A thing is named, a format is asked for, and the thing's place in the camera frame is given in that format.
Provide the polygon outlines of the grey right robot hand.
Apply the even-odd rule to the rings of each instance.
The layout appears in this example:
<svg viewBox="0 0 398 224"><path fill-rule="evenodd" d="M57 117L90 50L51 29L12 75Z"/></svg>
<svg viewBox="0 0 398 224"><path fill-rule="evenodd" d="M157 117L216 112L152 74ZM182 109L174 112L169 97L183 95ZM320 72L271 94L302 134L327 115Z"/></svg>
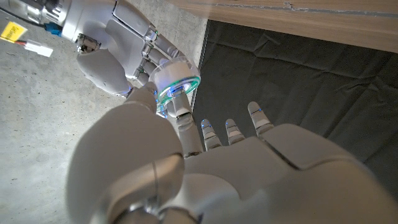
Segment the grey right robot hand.
<svg viewBox="0 0 398 224"><path fill-rule="evenodd" d="M127 97L129 79L144 85L162 62L183 56L128 1L72 1L62 37L76 43L84 76L112 95Z"/></svg>

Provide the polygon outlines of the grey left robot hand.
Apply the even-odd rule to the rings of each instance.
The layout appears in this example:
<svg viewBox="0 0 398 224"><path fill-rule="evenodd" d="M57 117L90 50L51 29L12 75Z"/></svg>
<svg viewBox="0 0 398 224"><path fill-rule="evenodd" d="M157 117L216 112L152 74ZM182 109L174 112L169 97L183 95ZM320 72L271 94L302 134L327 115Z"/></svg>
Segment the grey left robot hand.
<svg viewBox="0 0 398 224"><path fill-rule="evenodd" d="M292 124L272 126L255 103L257 135L184 157L155 113L155 85L133 90L80 138L66 205L75 223L396 223L397 202L333 142Z"/></svg>

